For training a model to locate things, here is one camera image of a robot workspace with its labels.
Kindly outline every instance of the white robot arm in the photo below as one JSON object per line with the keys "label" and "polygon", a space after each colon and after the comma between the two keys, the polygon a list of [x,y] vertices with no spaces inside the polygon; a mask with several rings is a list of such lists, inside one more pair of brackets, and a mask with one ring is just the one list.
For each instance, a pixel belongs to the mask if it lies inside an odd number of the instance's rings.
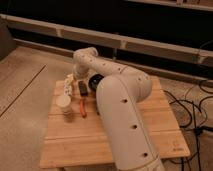
{"label": "white robot arm", "polygon": [[97,56],[95,48],[75,51],[73,74],[81,79],[93,69],[105,76],[97,87],[97,107],[116,167],[122,171],[164,171],[137,107],[151,92],[150,77]]}

